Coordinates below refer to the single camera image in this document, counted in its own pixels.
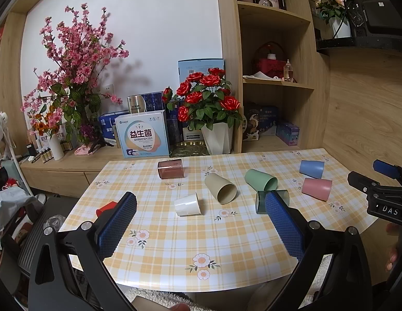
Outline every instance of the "flower arrangement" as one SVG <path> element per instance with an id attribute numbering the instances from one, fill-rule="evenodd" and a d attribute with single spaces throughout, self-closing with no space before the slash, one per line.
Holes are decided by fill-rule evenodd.
<path id="1" fill-rule="evenodd" d="M 89 22 L 86 3 L 81 5 L 81 9 L 82 18 L 79 20 L 79 11 L 69 6 L 65 8 L 65 12 L 71 12 L 74 18 L 71 26 L 66 26 L 64 22 L 57 25 L 57 38 L 63 44 L 59 48 L 51 28 L 51 17 L 45 19 L 45 27 L 40 30 L 43 36 L 41 43 L 47 49 L 47 57 L 56 62 L 58 69 L 37 75 L 37 69 L 34 68 L 38 85 L 24 96 L 21 111 L 28 110 L 30 124 L 39 134 L 40 124 L 47 125 L 48 128 L 42 131 L 49 135 L 55 133 L 56 125 L 61 124 L 61 116 L 64 115 L 69 123 L 66 125 L 67 139 L 71 139 L 74 133 L 80 142 L 93 143 L 92 151 L 97 142 L 104 144 L 102 133 L 96 125 L 101 97 L 122 104 L 116 95 L 97 93 L 97 79 L 112 58 L 126 58 L 129 52 L 124 50 L 123 40 L 116 47 L 110 44 L 113 34 L 106 33 L 106 7 L 102 8 L 101 22 L 97 28 Z"/>
<path id="2" fill-rule="evenodd" d="M 166 88 L 163 101 L 169 110 L 181 105 L 178 120 L 187 121 L 192 130 L 200 130 L 204 125 L 212 130 L 214 123 L 238 127 L 242 120 L 237 111 L 240 102 L 230 95 L 231 83 L 224 78 L 225 70 L 213 68 L 208 71 L 206 76 L 202 72 L 190 74 L 174 96 L 171 88 Z"/>
<path id="3" fill-rule="evenodd" d="M 317 0 L 316 9 L 319 10 L 320 18 L 325 20 L 326 24 L 333 17 L 342 18 L 345 14 L 346 0 Z"/>

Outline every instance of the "small white vase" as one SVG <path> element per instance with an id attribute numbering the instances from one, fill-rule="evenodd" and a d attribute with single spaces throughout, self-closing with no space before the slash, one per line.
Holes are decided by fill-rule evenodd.
<path id="1" fill-rule="evenodd" d="M 339 29 L 339 32 L 336 34 L 335 38 L 351 37 L 351 27 L 349 26 L 348 19 L 344 18 L 342 25 L 341 20 L 342 19 L 339 17 L 332 17 L 329 19 L 329 25 L 331 26 L 334 35 L 336 31 Z"/>
<path id="2" fill-rule="evenodd" d="M 215 123 L 212 131 L 207 129 L 206 126 L 201 129 L 211 156 L 230 153 L 231 143 L 233 142 L 233 127 L 229 129 L 227 123 Z"/>
<path id="3" fill-rule="evenodd" d="M 51 136 L 51 139 L 48 142 L 50 146 L 51 153 L 53 154 L 54 160 L 59 160 L 64 156 L 63 149 L 61 148 L 59 138 L 57 138 L 56 134 Z"/>

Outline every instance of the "screw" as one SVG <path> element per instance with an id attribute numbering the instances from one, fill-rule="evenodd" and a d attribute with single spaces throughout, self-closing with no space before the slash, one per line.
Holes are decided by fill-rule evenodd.
<path id="1" fill-rule="evenodd" d="M 83 230 L 89 230 L 92 227 L 92 222 L 86 221 L 82 223 L 82 229 Z"/>
<path id="2" fill-rule="evenodd" d="M 318 230 L 320 228 L 320 223 L 317 221 L 310 221 L 309 227 L 313 230 Z"/>
<path id="3" fill-rule="evenodd" d="M 349 232 L 351 235 L 356 235 L 356 234 L 358 234 L 358 230 L 357 230 L 355 227 L 349 227 L 349 228 L 348 228 L 348 232 Z"/>
<path id="4" fill-rule="evenodd" d="M 53 228 L 51 228 L 51 227 L 47 227 L 47 228 L 44 230 L 44 234 L 45 234 L 45 235 L 50 235 L 52 232 L 53 232 Z"/>

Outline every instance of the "yellow checkered tablecloth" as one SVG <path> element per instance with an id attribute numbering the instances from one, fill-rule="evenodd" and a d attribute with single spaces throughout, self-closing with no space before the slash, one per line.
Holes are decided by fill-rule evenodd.
<path id="1" fill-rule="evenodd" d="M 254 285 L 293 271 L 297 260 L 285 250 L 270 218 L 257 215 L 256 192 L 244 181 L 254 168 L 278 178 L 288 189 L 290 207 L 326 229 L 353 225 L 364 231 L 376 218 L 366 213 L 365 195 L 347 183 L 347 170 L 324 149 L 252 152 L 183 158 L 184 179 L 161 180 L 158 161 L 112 161 L 80 198 L 63 230 L 96 220 L 96 209 L 136 195 L 138 210 L 115 253 L 104 263 L 123 285 L 175 292 L 206 292 Z M 327 202 L 301 194 L 305 175 L 301 160 L 325 162 L 324 179 L 333 180 Z M 218 173 L 238 189 L 227 205 L 219 204 L 204 185 L 208 173 Z M 196 192 L 202 215 L 178 217 L 173 201 Z M 73 266 L 81 269 L 77 257 Z"/>

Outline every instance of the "clear plastic bag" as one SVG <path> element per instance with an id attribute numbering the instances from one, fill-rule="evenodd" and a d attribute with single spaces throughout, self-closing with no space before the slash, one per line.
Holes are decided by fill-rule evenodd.
<path id="1" fill-rule="evenodd" d="M 66 218 L 63 215 L 52 216 L 44 223 L 43 229 L 51 227 L 55 231 L 59 231 L 65 220 Z"/>

